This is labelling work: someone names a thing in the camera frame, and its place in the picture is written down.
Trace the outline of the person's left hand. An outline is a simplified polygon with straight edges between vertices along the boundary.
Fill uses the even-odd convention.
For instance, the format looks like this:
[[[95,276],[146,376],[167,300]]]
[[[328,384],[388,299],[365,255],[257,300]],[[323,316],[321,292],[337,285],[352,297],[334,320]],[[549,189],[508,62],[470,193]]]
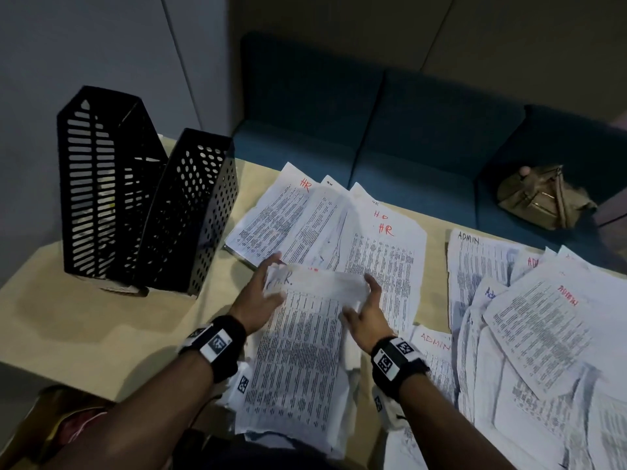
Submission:
[[[260,330],[272,313],[265,313],[265,280],[273,264],[281,263],[281,252],[276,252],[262,261],[247,285],[231,305],[228,315],[235,318],[245,329],[247,336]]]

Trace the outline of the person's right hand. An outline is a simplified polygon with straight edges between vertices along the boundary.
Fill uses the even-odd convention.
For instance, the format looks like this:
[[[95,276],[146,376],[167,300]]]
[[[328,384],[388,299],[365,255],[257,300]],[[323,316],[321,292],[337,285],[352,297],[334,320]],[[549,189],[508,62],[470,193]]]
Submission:
[[[347,330],[359,348],[367,355],[371,355],[372,350],[381,339],[395,337],[396,333],[389,326],[379,306],[382,294],[380,285],[370,274],[365,274],[364,279],[370,292],[358,313],[361,313],[365,325],[363,329]]]

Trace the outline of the white printed paper sheet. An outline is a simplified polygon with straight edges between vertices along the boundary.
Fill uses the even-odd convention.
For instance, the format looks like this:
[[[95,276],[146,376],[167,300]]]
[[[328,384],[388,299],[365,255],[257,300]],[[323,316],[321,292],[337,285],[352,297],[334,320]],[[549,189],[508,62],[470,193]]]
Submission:
[[[349,400],[349,371],[361,360],[359,349],[356,365],[346,357],[353,351],[339,316],[345,306],[358,310],[369,286],[359,274],[274,264],[263,291],[284,293],[285,301],[250,337],[253,375],[234,431],[332,447]]]

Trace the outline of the person's left forearm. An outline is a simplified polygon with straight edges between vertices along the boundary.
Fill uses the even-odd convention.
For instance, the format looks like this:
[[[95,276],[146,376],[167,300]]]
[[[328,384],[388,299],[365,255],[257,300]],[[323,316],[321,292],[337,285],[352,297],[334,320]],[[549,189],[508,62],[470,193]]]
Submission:
[[[160,470],[214,384],[207,359],[184,352],[41,470]]]

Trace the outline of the person's right forearm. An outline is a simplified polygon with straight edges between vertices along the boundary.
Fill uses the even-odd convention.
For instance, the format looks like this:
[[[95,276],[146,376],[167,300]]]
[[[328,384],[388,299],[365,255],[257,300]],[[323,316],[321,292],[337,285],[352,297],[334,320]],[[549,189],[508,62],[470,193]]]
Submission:
[[[427,375],[405,379],[399,403],[429,470],[516,470]]]

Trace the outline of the pile of red-marked papers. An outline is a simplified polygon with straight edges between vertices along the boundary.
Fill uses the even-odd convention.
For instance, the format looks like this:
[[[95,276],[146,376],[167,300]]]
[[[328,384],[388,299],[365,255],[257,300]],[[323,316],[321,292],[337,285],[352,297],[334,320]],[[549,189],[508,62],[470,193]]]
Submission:
[[[416,221],[374,200],[358,183],[347,190],[330,176],[317,182],[287,163],[225,248],[253,267],[279,251],[286,263],[370,274],[382,289],[388,324],[405,332],[420,303],[426,239]]]

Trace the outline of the black round-holed file holder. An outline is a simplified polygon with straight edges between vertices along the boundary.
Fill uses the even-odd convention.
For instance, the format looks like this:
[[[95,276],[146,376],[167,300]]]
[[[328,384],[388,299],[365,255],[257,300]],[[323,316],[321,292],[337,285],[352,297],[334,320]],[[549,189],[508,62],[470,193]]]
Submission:
[[[183,130],[147,217],[137,285],[198,296],[238,193],[233,140]]]

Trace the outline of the pile of overlapping crumpled papers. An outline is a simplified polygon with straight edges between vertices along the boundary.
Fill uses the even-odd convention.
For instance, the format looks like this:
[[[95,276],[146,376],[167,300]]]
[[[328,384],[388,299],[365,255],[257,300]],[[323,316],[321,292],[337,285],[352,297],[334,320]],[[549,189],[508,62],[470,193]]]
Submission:
[[[411,340],[455,409],[516,470],[627,470],[627,278],[458,228],[446,259],[452,333]]]

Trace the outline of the blue fabric sofa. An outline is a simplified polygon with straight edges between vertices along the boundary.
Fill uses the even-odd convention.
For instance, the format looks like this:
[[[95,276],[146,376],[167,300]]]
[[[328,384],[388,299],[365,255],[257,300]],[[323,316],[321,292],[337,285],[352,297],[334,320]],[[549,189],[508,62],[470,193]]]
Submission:
[[[521,166],[561,165],[598,205],[627,188],[627,132],[419,72],[384,69],[263,32],[240,42],[245,114],[236,158],[321,181],[360,183],[375,198],[544,249],[565,245],[627,274],[591,211],[544,230],[497,205]]]

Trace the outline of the black slotted file holder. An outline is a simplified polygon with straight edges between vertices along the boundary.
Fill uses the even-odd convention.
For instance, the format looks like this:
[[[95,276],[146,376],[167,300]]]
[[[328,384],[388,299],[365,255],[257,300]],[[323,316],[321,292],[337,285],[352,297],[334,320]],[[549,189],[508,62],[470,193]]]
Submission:
[[[65,272],[142,294],[140,245],[168,162],[144,103],[83,86],[58,113],[57,138]]]

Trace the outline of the tan leather bag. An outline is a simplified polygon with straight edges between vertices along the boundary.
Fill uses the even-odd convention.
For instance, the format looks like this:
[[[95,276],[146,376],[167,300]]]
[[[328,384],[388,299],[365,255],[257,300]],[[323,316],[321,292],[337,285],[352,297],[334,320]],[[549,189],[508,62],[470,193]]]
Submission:
[[[598,208],[584,188],[565,181],[562,165],[520,167],[498,186],[497,203],[546,230],[575,228],[584,212]]]

